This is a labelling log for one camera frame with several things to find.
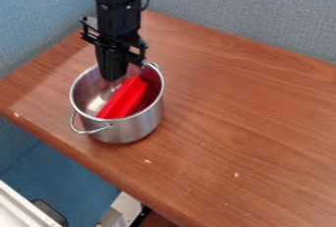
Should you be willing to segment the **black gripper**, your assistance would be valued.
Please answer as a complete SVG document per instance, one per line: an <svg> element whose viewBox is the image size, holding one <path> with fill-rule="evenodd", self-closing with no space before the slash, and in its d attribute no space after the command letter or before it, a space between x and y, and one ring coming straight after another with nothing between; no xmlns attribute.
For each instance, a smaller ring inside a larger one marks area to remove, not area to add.
<svg viewBox="0 0 336 227"><path fill-rule="evenodd" d="M83 17L82 38L96 47L102 76L114 81L127 64L142 65L148 45L139 35L142 0L96 0L98 17Z"/></svg>

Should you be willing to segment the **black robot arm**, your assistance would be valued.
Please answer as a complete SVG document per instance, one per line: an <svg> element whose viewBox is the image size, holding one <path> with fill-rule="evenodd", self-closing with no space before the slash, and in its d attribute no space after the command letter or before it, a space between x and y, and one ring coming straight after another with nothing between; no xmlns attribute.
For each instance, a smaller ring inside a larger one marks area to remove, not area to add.
<svg viewBox="0 0 336 227"><path fill-rule="evenodd" d="M146 60L148 45L139 35L142 0L95 0L96 17L84 16L82 38L95 45L99 70L107 81L127 74L128 64Z"/></svg>

